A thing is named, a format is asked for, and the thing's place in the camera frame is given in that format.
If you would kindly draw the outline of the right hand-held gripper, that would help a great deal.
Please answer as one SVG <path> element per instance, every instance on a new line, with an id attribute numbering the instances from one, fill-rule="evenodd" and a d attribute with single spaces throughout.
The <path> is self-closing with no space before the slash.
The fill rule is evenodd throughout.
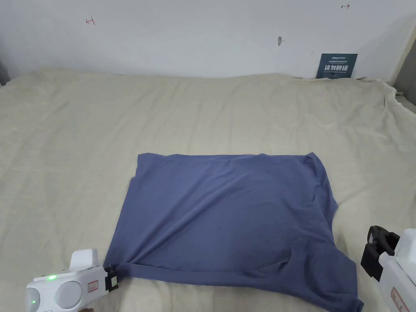
<path id="1" fill-rule="evenodd" d="M 405 229 L 400 237 L 381 226 L 371 226 L 360 264 L 379 282 L 379 291 L 391 312 L 416 311 L 415 229 Z"/>

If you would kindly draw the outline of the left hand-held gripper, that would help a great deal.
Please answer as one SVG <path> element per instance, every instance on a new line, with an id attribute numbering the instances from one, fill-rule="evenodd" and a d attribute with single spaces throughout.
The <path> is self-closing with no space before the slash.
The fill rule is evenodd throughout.
<path id="1" fill-rule="evenodd" d="M 28 283 L 26 311 L 78 312 L 118 288 L 115 268 L 100 264 L 97 249 L 76 250 L 68 269 Z"/>

